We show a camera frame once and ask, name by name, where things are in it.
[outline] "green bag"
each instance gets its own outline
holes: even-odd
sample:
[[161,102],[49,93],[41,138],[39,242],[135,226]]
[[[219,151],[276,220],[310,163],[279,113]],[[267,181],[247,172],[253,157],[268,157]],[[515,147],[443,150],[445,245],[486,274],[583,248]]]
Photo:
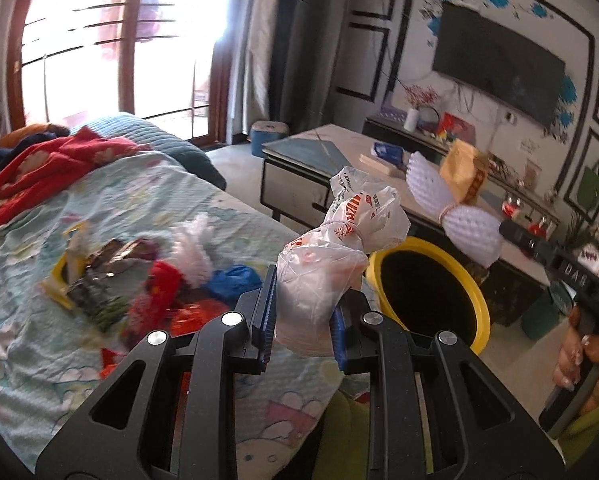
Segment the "green bag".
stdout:
[[599,158],[592,168],[583,170],[580,187],[577,190],[577,203],[587,213],[599,202]]

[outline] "bin opening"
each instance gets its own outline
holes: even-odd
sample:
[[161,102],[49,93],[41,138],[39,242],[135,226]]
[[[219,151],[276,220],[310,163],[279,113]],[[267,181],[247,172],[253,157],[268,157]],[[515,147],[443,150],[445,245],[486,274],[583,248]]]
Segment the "bin opening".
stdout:
[[442,264],[415,251],[395,251],[384,257],[380,272],[388,303],[407,329],[429,337],[451,330],[467,345],[473,343],[473,303]]

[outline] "blue plastic bag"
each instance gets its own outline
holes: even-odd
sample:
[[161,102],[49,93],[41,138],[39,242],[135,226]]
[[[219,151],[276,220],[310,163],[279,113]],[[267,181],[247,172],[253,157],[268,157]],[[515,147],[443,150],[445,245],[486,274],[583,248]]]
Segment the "blue plastic bag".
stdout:
[[204,286],[213,298],[235,308],[242,294],[262,288],[262,280],[251,267],[238,265],[228,270],[216,270]]

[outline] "plastic bag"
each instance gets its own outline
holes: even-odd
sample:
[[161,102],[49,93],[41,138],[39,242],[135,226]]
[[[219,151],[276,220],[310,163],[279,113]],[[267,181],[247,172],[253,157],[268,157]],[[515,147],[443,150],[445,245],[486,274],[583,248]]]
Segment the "plastic bag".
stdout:
[[333,354],[328,321],[348,288],[361,288],[366,254],[400,244],[410,228],[397,190],[368,173],[343,168],[331,189],[324,222],[277,258],[275,339],[307,356]]
[[199,213],[193,221],[177,224],[173,232],[173,252],[166,261],[182,272],[192,288],[208,282],[213,273],[211,259],[204,250],[213,233],[208,214]]
[[212,296],[234,308],[242,294],[262,288],[262,280],[255,269],[238,265],[228,270],[216,270],[204,288]]

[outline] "flower vase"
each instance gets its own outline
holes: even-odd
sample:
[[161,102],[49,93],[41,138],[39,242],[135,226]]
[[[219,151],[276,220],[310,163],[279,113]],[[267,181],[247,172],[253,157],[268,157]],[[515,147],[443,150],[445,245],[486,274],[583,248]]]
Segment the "flower vase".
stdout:
[[411,108],[406,115],[406,121],[404,121],[404,129],[408,133],[412,133],[417,128],[417,121],[419,121],[419,110],[417,108]]

